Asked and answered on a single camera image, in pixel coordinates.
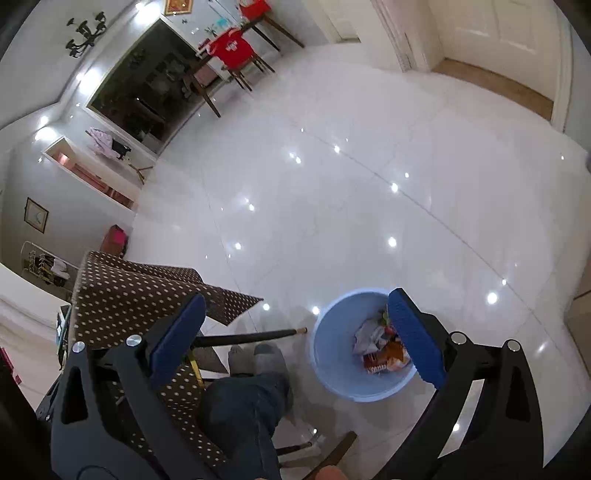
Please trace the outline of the red bag on table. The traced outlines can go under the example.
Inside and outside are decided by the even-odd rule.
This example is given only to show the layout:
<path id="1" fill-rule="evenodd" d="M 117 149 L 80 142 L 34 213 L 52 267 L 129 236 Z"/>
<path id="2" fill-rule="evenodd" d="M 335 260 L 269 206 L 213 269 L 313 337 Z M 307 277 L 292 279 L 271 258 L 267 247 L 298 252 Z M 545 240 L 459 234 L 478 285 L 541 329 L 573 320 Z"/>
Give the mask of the red bag on table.
<path id="1" fill-rule="evenodd" d="M 239 0 L 238 9 L 245 19 L 253 21 L 259 17 L 263 17 L 267 12 L 270 12 L 271 7 L 266 0 Z"/>

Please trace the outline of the dark wooden dining table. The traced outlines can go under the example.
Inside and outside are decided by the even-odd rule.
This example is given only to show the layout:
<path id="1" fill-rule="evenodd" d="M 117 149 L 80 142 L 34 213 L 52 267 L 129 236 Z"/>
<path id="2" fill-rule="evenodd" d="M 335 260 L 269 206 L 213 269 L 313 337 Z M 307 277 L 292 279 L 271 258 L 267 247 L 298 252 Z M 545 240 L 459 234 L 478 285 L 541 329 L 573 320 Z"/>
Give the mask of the dark wooden dining table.
<path id="1" fill-rule="evenodd" d="M 253 30 L 259 37 L 262 37 L 266 43 L 269 43 L 271 47 L 277 52 L 280 52 L 280 47 L 270 39 L 270 37 L 263 33 L 259 28 L 260 23 L 266 23 L 271 28 L 279 32 L 288 40 L 294 42 L 298 47 L 304 48 L 305 45 L 294 36 L 293 33 L 284 28 L 283 25 L 278 23 L 273 18 L 271 12 L 273 9 L 270 4 L 266 1 L 250 1 L 245 4 L 242 1 L 238 2 L 238 12 L 242 16 L 242 24 L 239 26 L 232 26 L 226 28 L 222 33 L 214 33 L 212 39 L 208 39 L 202 43 L 204 47 L 205 55 L 200 57 L 185 76 L 190 85 L 192 85 L 197 93 L 204 99 L 204 102 L 211 108 L 214 114 L 221 118 L 221 113 L 217 110 L 214 105 L 214 101 L 207 93 L 204 84 L 201 84 L 197 79 L 197 73 L 204 69 L 208 65 L 211 59 L 216 58 L 221 61 L 222 70 L 228 73 L 231 80 L 235 81 L 236 84 L 242 90 L 252 90 L 243 75 L 242 70 L 250 65 L 256 66 L 259 71 L 269 70 L 273 72 L 273 67 L 270 66 L 263 57 L 256 53 L 256 50 L 252 48 L 249 41 L 245 40 L 245 33 Z"/>

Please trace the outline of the black stool leg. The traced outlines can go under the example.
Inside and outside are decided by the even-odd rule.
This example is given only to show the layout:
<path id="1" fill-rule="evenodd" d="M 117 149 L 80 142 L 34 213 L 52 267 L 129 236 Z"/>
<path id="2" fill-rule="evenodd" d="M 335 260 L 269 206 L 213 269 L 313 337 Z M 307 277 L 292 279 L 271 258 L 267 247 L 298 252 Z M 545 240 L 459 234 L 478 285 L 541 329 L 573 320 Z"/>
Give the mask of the black stool leg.
<path id="1" fill-rule="evenodd" d="M 308 328 L 298 329 L 283 329 L 274 330 L 259 333 L 248 333 L 248 334 L 232 334 L 232 335 L 215 335 L 215 336 L 197 336 L 192 344 L 192 349 L 197 348 L 208 348 L 208 347 L 221 347 L 221 346 L 235 346 L 242 344 L 253 344 L 259 342 L 265 342 L 270 340 L 279 340 L 281 338 L 287 338 L 296 335 L 306 335 Z"/>

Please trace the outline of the framed picture left wall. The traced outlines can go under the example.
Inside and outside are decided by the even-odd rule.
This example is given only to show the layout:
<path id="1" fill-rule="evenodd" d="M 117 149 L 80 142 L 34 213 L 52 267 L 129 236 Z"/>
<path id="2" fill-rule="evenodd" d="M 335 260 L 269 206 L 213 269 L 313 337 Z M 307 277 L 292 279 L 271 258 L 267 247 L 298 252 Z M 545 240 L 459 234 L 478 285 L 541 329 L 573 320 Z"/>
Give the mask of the framed picture left wall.
<path id="1" fill-rule="evenodd" d="M 44 234 L 47 226 L 49 211 L 43 206 L 32 200 L 30 197 L 26 200 L 24 209 L 24 221 L 26 224 Z"/>

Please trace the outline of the chair with red cover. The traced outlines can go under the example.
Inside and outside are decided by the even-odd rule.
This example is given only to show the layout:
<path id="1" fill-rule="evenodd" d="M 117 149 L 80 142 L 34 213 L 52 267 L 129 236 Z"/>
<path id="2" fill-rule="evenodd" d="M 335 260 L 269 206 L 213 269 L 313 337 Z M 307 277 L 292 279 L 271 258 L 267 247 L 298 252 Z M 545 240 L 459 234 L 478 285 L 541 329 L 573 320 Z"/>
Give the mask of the chair with red cover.
<path id="1" fill-rule="evenodd" d="M 221 60 L 224 69 L 243 90 L 252 91 L 242 73 L 247 66 L 254 65 L 259 71 L 269 70 L 274 73 L 273 67 L 253 50 L 238 28 L 228 29 L 216 36 L 206 49 L 209 55 Z"/>

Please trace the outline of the white paper trash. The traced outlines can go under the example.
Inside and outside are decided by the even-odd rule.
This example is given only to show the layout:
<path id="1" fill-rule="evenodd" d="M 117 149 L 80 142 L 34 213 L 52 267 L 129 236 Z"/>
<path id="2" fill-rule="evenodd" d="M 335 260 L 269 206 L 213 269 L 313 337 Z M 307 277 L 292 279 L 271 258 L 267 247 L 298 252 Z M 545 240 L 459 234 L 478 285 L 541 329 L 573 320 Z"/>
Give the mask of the white paper trash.
<path id="1" fill-rule="evenodd" d="M 356 330 L 353 353 L 360 356 L 377 353 L 390 342 L 393 334 L 394 330 L 389 325 L 369 319 Z"/>

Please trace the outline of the person's legs in jeans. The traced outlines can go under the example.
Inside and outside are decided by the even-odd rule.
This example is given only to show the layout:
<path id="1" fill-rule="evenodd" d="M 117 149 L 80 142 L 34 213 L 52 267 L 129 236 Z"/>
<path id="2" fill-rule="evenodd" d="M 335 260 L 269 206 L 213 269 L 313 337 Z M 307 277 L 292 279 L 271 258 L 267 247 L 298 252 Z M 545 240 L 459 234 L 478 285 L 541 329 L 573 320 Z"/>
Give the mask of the person's legs in jeans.
<path id="1" fill-rule="evenodd" d="M 273 446 L 277 425 L 293 406 L 287 364 L 280 348 L 259 343 L 252 351 L 233 346 L 230 376 L 207 388 L 197 426 L 225 457 L 213 468 L 220 479 L 279 479 Z"/>

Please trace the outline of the person's thumb tip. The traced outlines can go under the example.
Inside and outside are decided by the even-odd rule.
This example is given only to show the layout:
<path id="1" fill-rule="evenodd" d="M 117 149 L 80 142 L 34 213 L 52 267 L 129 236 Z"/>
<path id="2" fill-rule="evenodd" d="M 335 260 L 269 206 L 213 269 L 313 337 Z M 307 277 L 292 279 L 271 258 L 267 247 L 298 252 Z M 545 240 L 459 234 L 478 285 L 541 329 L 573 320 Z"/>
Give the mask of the person's thumb tip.
<path id="1" fill-rule="evenodd" d="M 315 480 L 348 480 L 348 477 L 337 466 L 329 465 L 318 471 Z"/>

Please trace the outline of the red diamond wall decoration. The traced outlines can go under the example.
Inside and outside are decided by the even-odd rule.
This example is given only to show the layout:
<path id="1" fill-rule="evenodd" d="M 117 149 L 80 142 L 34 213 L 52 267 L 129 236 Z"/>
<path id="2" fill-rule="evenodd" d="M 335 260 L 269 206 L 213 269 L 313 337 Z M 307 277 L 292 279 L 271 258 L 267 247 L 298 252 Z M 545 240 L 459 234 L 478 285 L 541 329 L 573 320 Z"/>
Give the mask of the red diamond wall decoration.
<path id="1" fill-rule="evenodd" d="M 165 0 L 164 1 L 164 15 L 186 15 L 192 11 L 192 0 Z"/>

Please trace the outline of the black chandelier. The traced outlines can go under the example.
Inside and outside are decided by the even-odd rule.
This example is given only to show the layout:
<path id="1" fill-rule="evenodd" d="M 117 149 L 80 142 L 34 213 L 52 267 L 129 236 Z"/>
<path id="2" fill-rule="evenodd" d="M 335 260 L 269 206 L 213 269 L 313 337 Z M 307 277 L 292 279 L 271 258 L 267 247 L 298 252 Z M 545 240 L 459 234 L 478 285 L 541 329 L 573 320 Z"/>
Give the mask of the black chandelier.
<path id="1" fill-rule="evenodd" d="M 70 18 L 66 25 L 75 27 L 75 33 L 81 39 L 77 41 L 74 38 L 68 40 L 65 49 L 72 58 L 80 58 L 87 49 L 95 46 L 96 41 L 107 31 L 107 17 L 103 11 L 97 13 L 92 22 L 87 20 L 77 21 L 74 17 Z"/>

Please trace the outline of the coat stand with clothes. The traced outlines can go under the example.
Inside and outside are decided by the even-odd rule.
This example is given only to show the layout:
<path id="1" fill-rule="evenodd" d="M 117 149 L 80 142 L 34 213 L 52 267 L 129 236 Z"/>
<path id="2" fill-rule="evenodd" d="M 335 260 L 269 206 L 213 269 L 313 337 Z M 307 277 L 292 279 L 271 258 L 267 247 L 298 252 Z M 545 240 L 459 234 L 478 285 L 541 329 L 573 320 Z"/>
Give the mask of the coat stand with clothes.
<path id="1" fill-rule="evenodd" d="M 137 167 L 134 165 L 129 157 L 131 148 L 127 145 L 118 141 L 110 133 L 102 131 L 96 128 L 89 128 L 85 133 L 90 137 L 92 143 L 90 149 L 106 159 L 118 162 L 122 165 L 127 166 L 129 169 L 135 172 L 140 183 L 145 184 L 146 176 L 145 172 L 152 170 L 152 166 Z"/>

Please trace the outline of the white clothes rack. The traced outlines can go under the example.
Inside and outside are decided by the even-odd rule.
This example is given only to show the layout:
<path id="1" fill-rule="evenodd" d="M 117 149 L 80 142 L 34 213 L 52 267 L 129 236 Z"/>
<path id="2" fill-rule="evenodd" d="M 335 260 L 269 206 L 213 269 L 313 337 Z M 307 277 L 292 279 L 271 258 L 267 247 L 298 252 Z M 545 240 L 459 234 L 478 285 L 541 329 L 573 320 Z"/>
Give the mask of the white clothes rack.
<path id="1" fill-rule="evenodd" d="M 23 270 L 46 285 L 62 289 L 71 289 L 74 286 L 78 267 L 39 245 L 25 241 L 21 247 L 20 258 Z"/>

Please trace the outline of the brown polka dot tablecloth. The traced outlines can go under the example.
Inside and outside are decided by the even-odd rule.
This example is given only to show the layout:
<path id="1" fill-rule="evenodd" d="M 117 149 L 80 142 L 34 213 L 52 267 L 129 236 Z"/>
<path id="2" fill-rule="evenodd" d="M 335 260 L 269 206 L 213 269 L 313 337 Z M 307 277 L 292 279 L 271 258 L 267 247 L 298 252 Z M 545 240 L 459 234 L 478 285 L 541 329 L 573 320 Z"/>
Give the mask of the brown polka dot tablecloth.
<path id="1" fill-rule="evenodd" d="M 202 295 L 206 316 L 224 326 L 260 302 L 257 297 L 204 283 L 191 268 L 141 264 L 89 251 L 74 285 L 68 340 L 82 341 L 90 349 L 116 347 L 176 313 L 191 294 Z M 183 359 L 171 380 L 155 392 L 191 449 L 207 465 L 221 466 L 225 462 L 221 449 L 195 423 L 204 387 L 190 364 Z"/>

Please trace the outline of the light blue trash bin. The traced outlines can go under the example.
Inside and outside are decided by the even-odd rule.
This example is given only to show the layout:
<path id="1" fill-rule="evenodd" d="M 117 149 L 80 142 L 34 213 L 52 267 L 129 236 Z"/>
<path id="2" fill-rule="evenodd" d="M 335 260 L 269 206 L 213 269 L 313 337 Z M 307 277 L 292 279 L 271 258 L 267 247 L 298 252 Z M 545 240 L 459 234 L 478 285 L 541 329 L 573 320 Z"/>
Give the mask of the light blue trash bin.
<path id="1" fill-rule="evenodd" d="M 311 367 L 326 389 L 358 403 L 385 400 L 403 390 L 416 375 L 410 363 L 398 372 L 372 374 L 353 353 L 353 338 L 363 321 L 386 308 L 389 292 L 361 288 L 348 292 L 325 307 L 311 331 Z"/>

